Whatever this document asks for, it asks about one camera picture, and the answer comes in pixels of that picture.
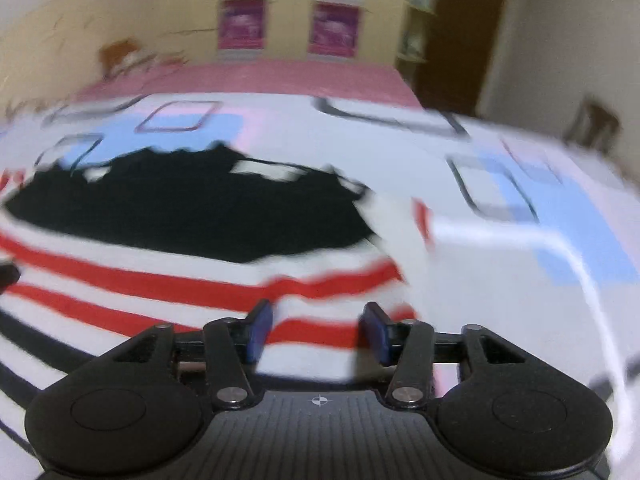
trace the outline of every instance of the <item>pink poster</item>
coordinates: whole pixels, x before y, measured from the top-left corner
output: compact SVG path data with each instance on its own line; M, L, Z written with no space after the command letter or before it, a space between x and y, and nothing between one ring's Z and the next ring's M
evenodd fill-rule
M309 52L353 57L358 39L359 13L357 7L316 4Z
M218 47L262 48L265 0L227 0L223 3Z

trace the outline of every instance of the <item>white cord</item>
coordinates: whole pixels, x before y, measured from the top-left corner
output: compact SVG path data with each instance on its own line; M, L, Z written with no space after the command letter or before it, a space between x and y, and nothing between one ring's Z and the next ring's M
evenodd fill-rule
M628 455L633 444L633 405L626 388L624 360L602 309L598 289L581 254L560 233L523 224L465 224L434 218L430 229L436 243L443 241L486 248L544 248L569 263L578 277L584 300L596 323L605 366L611 379L616 413L614 434L607 453L612 463L619 463Z

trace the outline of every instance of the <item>chair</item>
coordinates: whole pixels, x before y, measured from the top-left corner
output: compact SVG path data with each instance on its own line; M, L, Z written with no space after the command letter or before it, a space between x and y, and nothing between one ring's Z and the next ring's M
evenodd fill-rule
M586 97L578 108L574 123L562 136L565 144L593 148L607 155L620 132L620 120L596 98Z

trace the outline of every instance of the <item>wooden door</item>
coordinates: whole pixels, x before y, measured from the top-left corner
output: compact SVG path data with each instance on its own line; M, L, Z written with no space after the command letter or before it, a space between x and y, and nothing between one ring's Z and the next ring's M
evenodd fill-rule
M416 75L422 106L474 115L503 0L437 0Z

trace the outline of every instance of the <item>pink surface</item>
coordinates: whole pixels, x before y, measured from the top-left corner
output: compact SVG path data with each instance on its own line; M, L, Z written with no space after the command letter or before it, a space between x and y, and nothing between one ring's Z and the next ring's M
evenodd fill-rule
M325 61L260 60L196 66L157 66L148 72L100 81L76 95L80 101L133 94L259 92L356 99L420 108L391 67Z

